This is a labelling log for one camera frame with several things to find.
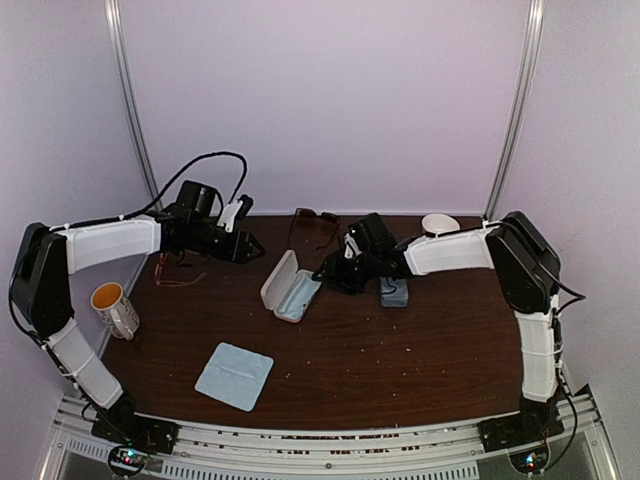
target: blue cloth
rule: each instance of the blue cloth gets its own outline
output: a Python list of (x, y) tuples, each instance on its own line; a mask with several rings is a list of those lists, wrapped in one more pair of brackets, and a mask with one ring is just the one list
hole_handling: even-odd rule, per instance
[(269, 376), (273, 359), (221, 343), (204, 367), (196, 391), (250, 412)]

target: metal base frame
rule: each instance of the metal base frame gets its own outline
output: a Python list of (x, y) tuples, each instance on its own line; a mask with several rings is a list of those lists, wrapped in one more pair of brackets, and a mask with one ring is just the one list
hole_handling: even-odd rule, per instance
[[(582, 395), (574, 403), (579, 414), (578, 431), (588, 430), (590, 435), (605, 435), (602, 438), (606, 439), (604, 430), (598, 434), (593, 428), (601, 419), (592, 397)], [(54, 420), (55, 435), (39, 477), (42, 480), (57, 479), (65, 452), (106, 460), (114, 444), (91, 435), (92, 424), (81, 417), (84, 405), (84, 401), (71, 397), (62, 400)], [(568, 437), (573, 427), (567, 402), (560, 402), (558, 410), (565, 432), (556, 439)], [(92, 413), (88, 418), (94, 419)], [(452, 475), (450, 478), (477, 479), (477, 461), (509, 453), (485, 452), (478, 430), (482, 420), (486, 419), (357, 431), (257, 430), (176, 421), (180, 429), (173, 454), (153, 455), (147, 471), (160, 478), (199, 480), (294, 480), (320, 475), (327, 480), (410, 480), (422, 475), (427, 479), (446, 478), (446, 472)], [(607, 442), (602, 438), (605, 447)], [(603, 454), (600, 458), (600, 478), (618, 478), (615, 465), (606, 463), (610, 457)]]

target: cable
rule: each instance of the cable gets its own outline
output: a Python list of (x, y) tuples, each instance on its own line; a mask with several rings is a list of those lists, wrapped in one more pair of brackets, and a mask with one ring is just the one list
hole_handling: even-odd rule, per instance
[(355, 248), (353, 248), (353, 245), (351, 245), (349, 242), (344, 242), (344, 247), (345, 247), (345, 250), (347, 248), (349, 250), (351, 250), (351, 253), (353, 254), (353, 257), (351, 257), (351, 258), (356, 258), (358, 256), (358, 254), (356, 253)]
[(380, 292), (380, 295), (393, 295), (394, 293), (396, 293), (398, 291), (398, 287), (395, 285), (391, 285), (389, 283), (389, 277), (384, 277), (384, 281), (387, 284), (387, 288), (389, 290), (391, 290), (393, 288), (393, 290), (391, 290), (390, 292)]
[(87, 403), (84, 407), (82, 407), (82, 412), (80, 412), (80, 416), (82, 417), (82, 419), (85, 422), (89, 422), (89, 423), (96, 423), (95, 420), (90, 420), (87, 417), (84, 416), (85, 413), (87, 413), (87, 410), (89, 409), (89, 407), (91, 407), (92, 405), (90, 403)]
[(564, 283), (562, 283), (560, 281), (560, 279), (558, 277), (556, 277), (553, 273), (551, 273), (549, 271), (549, 269), (544, 266), (537, 258), (535, 252), (533, 252), (533, 250), (531, 249), (531, 247), (529, 246), (529, 243), (527, 242), (527, 240), (524, 238), (524, 236), (522, 235), (522, 233), (520, 232), (520, 230), (518, 230), (515, 226), (511, 225), (510, 223), (507, 222), (494, 222), (494, 223), (490, 223), (487, 225), (487, 228), (489, 227), (496, 227), (496, 226), (503, 226), (503, 227), (507, 227), (509, 230), (511, 230), (511, 232), (513, 234), (515, 234), (516, 237), (518, 237), (518, 240), (520, 240), (520, 242), (522, 243), (522, 246), (527, 250), (527, 252), (529, 253), (529, 255), (531, 255), (535, 262), (536, 265), (538, 267), (540, 267), (540, 269), (551, 279), (553, 280), (555, 283), (558, 284), (558, 286), (564, 290), (565, 292), (567, 292), (569, 295), (573, 295), (576, 298), (579, 298), (580, 300), (584, 300), (587, 298), (586, 295), (579, 293), (575, 290), (573, 290), (572, 288), (567, 287)]
[(562, 390), (562, 395), (569, 403), (569, 406), (571, 407), (571, 411), (573, 412), (573, 431), (571, 432), (571, 436), (569, 437), (569, 441), (567, 442), (567, 445), (564, 447), (564, 450), (562, 450), (560, 455), (556, 457), (556, 459), (553, 461), (553, 463), (551, 463), (551, 465), (548, 465), (542, 469), (544, 473), (551, 470), (553, 467), (555, 467), (558, 464), (560, 460), (562, 460), (562, 457), (564, 457), (567, 451), (569, 450), (569, 447), (573, 443), (573, 439), (576, 437), (576, 432), (578, 431), (578, 411), (576, 410), (576, 406), (573, 404), (573, 400), (571, 400), (571, 397), (569, 396), (569, 394), (567, 394), (566, 390), (564, 389), (564, 386), (562, 385), (562, 379), (560, 378), (560, 369), (558, 369), (558, 371), (556, 372), (556, 380), (558, 381), (558, 385), (560, 385), (560, 389)]
[(158, 201), (164, 196), (164, 194), (167, 193), (167, 190), (169, 190), (171, 185), (173, 185), (173, 183), (184, 172), (186, 172), (189, 168), (191, 168), (194, 164), (198, 163), (200, 160), (204, 160), (206, 158), (221, 157), (221, 156), (234, 157), (242, 162), (242, 175), (240, 176), (240, 179), (238, 180), (238, 183), (236, 184), (236, 187), (234, 188), (233, 193), (231, 194), (231, 198), (229, 199), (229, 203), (231, 203), (235, 198), (236, 194), (238, 193), (238, 190), (240, 190), (240, 187), (244, 183), (245, 177), (247, 176), (247, 172), (249, 170), (247, 166), (247, 160), (239, 153), (227, 152), (227, 151), (211, 152), (211, 153), (205, 153), (204, 155), (200, 155), (194, 158), (193, 160), (191, 160), (190, 162), (188, 162), (186, 165), (184, 165), (180, 170), (178, 170), (178, 172), (173, 177), (169, 179), (169, 181), (165, 184), (165, 186), (162, 187), (162, 190), (160, 190), (158, 195), (156, 195), (155, 198), (151, 200), (151, 202), (149, 202), (143, 208), (136, 210), (135, 212), (131, 212), (131, 213), (128, 213), (127, 215), (124, 215), (124, 219), (129, 220), (131, 218), (137, 217), (138, 215), (142, 215), (143, 213), (151, 209), (156, 203), (158, 203)]
[(549, 462), (551, 461), (551, 447), (549, 446), (549, 429), (546, 429), (544, 431), (544, 448), (547, 450), (546, 464), (549, 465)]
[(109, 420), (109, 418), (102, 412), (102, 409), (95, 404), (95, 402), (91, 399), (91, 397), (89, 397), (89, 395), (86, 395), (87, 400), (89, 401), (89, 403), (91, 403), (91, 406), (93, 407), (93, 409), (96, 411), (96, 413), (100, 416), (100, 418), (102, 420), (104, 420), (105, 422), (107, 422), (107, 424), (109, 425), (109, 427), (111, 427), (113, 429), (113, 431), (115, 433), (117, 433), (118, 435), (120, 435), (120, 437), (126, 441), (126, 442), (133, 442), (136, 439), (132, 439), (129, 435), (127, 435), (126, 433), (124, 433), (122, 430), (120, 430), (118, 427), (116, 427), (113, 422), (111, 422), (111, 420)]
[(560, 314), (562, 313), (562, 311), (567, 308), (570, 307), (571, 305), (573, 305), (574, 303), (578, 303), (581, 302), (582, 300), (584, 300), (585, 297), (575, 297), (572, 298), (571, 300), (569, 300), (567, 303), (565, 303), (564, 305), (562, 305), (560, 307), (560, 309), (556, 312), (556, 316), (560, 316)]
[[(131, 220), (132, 218), (135, 218), (138, 215), (142, 215), (148, 212), (156, 203), (158, 203), (158, 201), (164, 196), (164, 194), (167, 193), (167, 190), (169, 190), (171, 185), (173, 185), (174, 182), (184, 172), (186, 172), (189, 168), (191, 168), (194, 164), (198, 163), (200, 160), (213, 158), (213, 157), (221, 157), (221, 156), (234, 157), (242, 162), (242, 175), (240, 175), (240, 179), (238, 180), (238, 183), (236, 184), (236, 187), (234, 188), (233, 193), (231, 194), (231, 198), (229, 199), (229, 203), (231, 203), (235, 198), (236, 194), (238, 193), (238, 190), (240, 190), (240, 187), (242, 187), (242, 184), (244, 183), (244, 179), (246, 178), (247, 173), (249, 171), (247, 160), (239, 153), (227, 152), (227, 151), (211, 152), (211, 153), (205, 153), (204, 155), (200, 155), (194, 158), (193, 160), (191, 160), (190, 162), (186, 163), (180, 170), (178, 170), (178, 172), (173, 177), (169, 179), (169, 181), (164, 185), (164, 187), (162, 187), (162, 190), (160, 190), (158, 195), (156, 195), (153, 198), (153, 200), (151, 200), (151, 202), (149, 202), (144, 207), (138, 210), (135, 210), (131, 213), (127, 213), (126, 215), (121, 215), (117, 217), (97, 218), (95, 220), (84, 220), (82, 222), (73, 223), (69, 226), (69, 228), (91, 227), (93, 225), (102, 225), (104, 223), (118, 222), (120, 220)], [(222, 209), (224, 208), (223, 207), (224, 201), (222, 200), (222, 195), (220, 195), (220, 192), (217, 192), (217, 194), (220, 200), (220, 212), (222, 213)]]

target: dark wood tabletop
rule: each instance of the dark wood tabletop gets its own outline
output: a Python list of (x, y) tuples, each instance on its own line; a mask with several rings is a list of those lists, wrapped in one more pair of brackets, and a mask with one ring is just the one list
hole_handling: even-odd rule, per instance
[[(286, 250), (291, 217), (249, 217), (267, 254), (253, 263), (218, 260), (190, 267), (167, 262), (154, 283), (149, 258), (132, 292), (141, 318), (132, 342), (112, 339), (104, 362), (141, 413), (213, 424), (283, 429), (362, 429), (425, 425), (518, 409), (520, 340), (513, 313), (490, 270), (442, 272), (409, 280), (409, 306), (380, 306), (378, 285), (347, 296), (322, 288), (302, 321), (267, 311), (260, 288)], [(341, 231), (353, 218), (341, 219)], [(477, 218), (459, 219), (463, 227)], [(418, 217), (385, 217), (400, 240), (420, 231)], [(332, 226), (301, 219), (292, 247), (300, 268), (315, 270), (336, 248), (316, 250)], [(274, 359), (256, 407), (244, 412), (194, 390), (221, 342)]]

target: white wall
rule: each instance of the white wall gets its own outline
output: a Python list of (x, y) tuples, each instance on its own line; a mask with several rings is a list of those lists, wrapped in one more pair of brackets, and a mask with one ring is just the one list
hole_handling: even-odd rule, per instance
[[(121, 101), (102, 0), (0, 2), (0, 476), (33, 478), (63, 381), (9, 320), (5, 287), (22, 232), (129, 211), (147, 200)], [(91, 290), (137, 260), (73, 280), (76, 318), (96, 345)]]
[[(231, 149), (250, 162), (254, 212), (482, 212), (528, 4), (124, 1), (156, 177)], [(239, 168), (212, 163), (188, 176), (227, 197)]]
[(625, 479), (640, 448), (640, 3), (547, 2), (500, 213), (521, 209), (588, 294), (563, 315), (572, 383), (589, 382)]

